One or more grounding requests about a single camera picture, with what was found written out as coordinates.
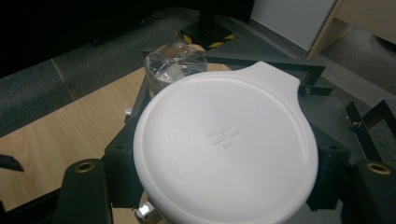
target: embossed logo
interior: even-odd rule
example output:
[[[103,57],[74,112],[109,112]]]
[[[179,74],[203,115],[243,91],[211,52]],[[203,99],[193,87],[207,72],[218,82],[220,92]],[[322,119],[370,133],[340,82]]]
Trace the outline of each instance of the embossed logo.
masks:
[[[231,142],[232,138],[236,137],[241,132],[241,129],[233,129],[231,126],[226,126],[208,133],[207,136],[211,138],[213,145],[221,144],[222,147],[226,148],[233,144]]]

